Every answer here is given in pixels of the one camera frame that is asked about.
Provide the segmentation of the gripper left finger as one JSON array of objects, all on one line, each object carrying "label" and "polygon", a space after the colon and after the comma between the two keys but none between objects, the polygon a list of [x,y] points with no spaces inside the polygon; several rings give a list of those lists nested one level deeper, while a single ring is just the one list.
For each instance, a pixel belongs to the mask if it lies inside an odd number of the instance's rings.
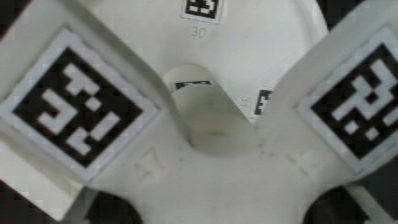
[{"label": "gripper left finger", "polygon": [[102,191],[86,193],[89,208],[84,220],[89,224],[143,224],[141,214],[127,200]]}]

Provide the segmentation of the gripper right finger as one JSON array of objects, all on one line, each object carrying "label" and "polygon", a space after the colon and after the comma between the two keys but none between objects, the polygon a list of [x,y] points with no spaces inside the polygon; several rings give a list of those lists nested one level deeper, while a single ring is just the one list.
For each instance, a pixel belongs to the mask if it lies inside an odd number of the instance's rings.
[{"label": "gripper right finger", "polygon": [[335,188],[317,199],[303,224],[365,224],[370,220],[349,190]]}]

